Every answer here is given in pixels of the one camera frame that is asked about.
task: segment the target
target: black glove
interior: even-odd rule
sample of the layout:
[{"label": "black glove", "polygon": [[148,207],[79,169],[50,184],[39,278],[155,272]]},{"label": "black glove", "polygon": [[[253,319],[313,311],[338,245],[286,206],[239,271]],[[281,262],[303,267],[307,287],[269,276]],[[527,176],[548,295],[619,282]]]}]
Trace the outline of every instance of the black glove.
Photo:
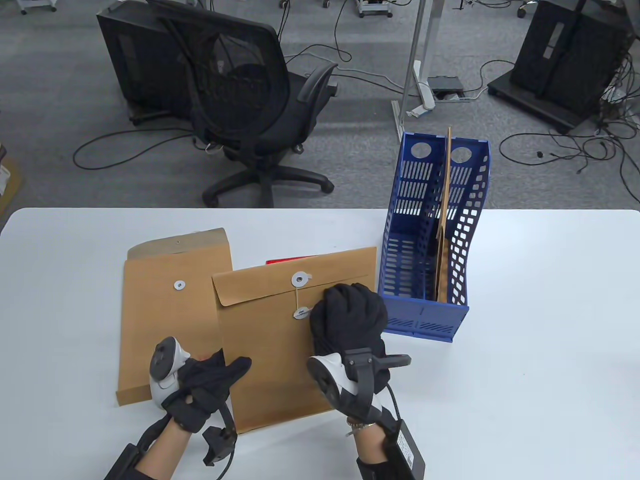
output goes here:
[{"label": "black glove", "polygon": [[[374,356],[386,356],[380,337],[387,327],[387,308],[382,297],[362,284],[338,284],[324,291],[324,298],[311,310],[311,333],[316,355],[371,348]],[[389,370],[375,377],[375,393],[389,382]]]},{"label": "black glove", "polygon": [[[190,358],[178,370],[180,389],[169,395],[163,408],[181,428],[198,433],[212,413],[218,411],[229,397],[229,389],[251,367],[251,358],[241,356],[225,365],[222,349],[207,360]],[[187,397],[193,397],[187,403]]]}]

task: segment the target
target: label on device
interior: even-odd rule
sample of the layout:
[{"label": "label on device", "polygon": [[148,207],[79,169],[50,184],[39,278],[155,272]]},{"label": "label on device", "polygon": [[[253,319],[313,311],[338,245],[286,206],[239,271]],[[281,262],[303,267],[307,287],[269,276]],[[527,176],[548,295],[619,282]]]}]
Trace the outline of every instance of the label on device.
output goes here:
[{"label": "label on device", "polygon": [[406,438],[404,437],[402,432],[398,433],[397,445],[400,448],[400,451],[402,452],[407,465],[409,465],[409,468],[413,470],[413,452],[411,452],[409,444],[406,442]]}]

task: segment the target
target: gray carpet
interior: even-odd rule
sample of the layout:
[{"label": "gray carpet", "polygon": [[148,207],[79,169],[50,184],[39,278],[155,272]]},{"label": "gray carpet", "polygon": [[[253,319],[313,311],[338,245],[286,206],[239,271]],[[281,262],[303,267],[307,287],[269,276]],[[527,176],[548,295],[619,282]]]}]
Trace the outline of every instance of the gray carpet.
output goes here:
[{"label": "gray carpet", "polygon": [[[333,24],[342,2],[327,10],[320,0],[292,0],[283,50],[296,53],[304,46],[333,43]],[[238,166],[221,154],[195,150],[189,139],[177,140],[133,162],[102,172],[78,170],[71,153],[83,142],[111,131],[131,128],[95,14],[107,0],[60,0],[58,11],[31,9],[19,14],[11,0],[0,0],[0,139],[19,160],[26,183],[10,210],[22,207],[201,207],[200,193],[214,181],[234,173]],[[353,54],[350,68],[379,72],[398,83],[404,80],[417,1],[394,9],[394,17],[359,19],[352,0],[340,19],[338,39]],[[453,10],[447,2],[438,38],[433,74],[457,75],[467,88],[479,86],[479,67],[487,60],[515,60],[529,19],[516,17],[517,3],[502,10],[476,5]],[[216,0],[216,9],[278,26],[277,0]],[[334,58],[330,51],[318,54]],[[290,65],[311,71],[319,61],[299,58]],[[485,68],[488,79],[508,65]],[[286,163],[327,174],[335,191],[324,195],[315,188],[286,184],[275,188],[277,207],[365,207],[388,204],[398,142],[390,101],[400,95],[357,80],[340,78],[340,95],[332,99],[305,143],[301,156]],[[415,99],[410,107],[417,105]],[[150,127],[177,125],[165,120]],[[519,131],[544,132],[547,126],[493,97],[476,102],[442,104],[409,131],[454,134],[490,140],[493,145],[492,185],[488,207],[493,208],[627,208],[638,205],[623,189],[620,160],[593,163],[580,175],[579,159],[542,167],[526,167],[505,160],[499,141]],[[166,133],[136,133],[94,144],[79,160],[97,166],[125,158],[167,138]],[[636,141],[628,143],[640,153]],[[525,161],[536,151],[561,150],[550,141],[517,139],[509,153]],[[640,177],[626,171],[640,193]],[[248,187],[222,197],[223,207],[249,207],[257,188]]]}]

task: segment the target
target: plastic file organizer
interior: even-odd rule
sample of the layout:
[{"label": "plastic file organizer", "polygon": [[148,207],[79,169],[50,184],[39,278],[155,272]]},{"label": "plastic file organizer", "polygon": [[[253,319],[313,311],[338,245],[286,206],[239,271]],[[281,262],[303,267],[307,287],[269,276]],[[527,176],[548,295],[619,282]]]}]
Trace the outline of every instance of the plastic file organizer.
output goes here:
[{"label": "plastic file organizer", "polygon": [[383,236],[378,293],[387,331],[453,341],[467,306],[467,255],[489,186],[491,151],[481,140],[453,138],[447,303],[433,301],[446,138],[405,133]]}]

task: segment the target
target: cardboard box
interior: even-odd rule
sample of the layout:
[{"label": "cardboard box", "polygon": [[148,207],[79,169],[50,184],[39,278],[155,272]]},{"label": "cardboard box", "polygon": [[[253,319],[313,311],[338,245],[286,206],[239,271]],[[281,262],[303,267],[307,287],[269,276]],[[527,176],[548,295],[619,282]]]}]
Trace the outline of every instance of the cardboard box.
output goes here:
[{"label": "cardboard box", "polygon": [[6,156],[0,143],[0,214],[4,213],[22,184],[22,175],[15,160]]},{"label": "cardboard box", "polygon": [[222,228],[153,240],[129,250],[124,266],[119,405],[151,400],[149,362],[164,338],[176,337],[194,358],[207,358],[222,347],[211,276],[231,270],[231,251]]},{"label": "cardboard box", "polygon": [[[331,407],[307,372],[313,355],[309,310],[325,289],[359,282],[376,288],[375,247],[279,262],[213,276],[225,360],[253,360],[231,388],[239,433]],[[298,279],[306,280],[294,286]]]}]

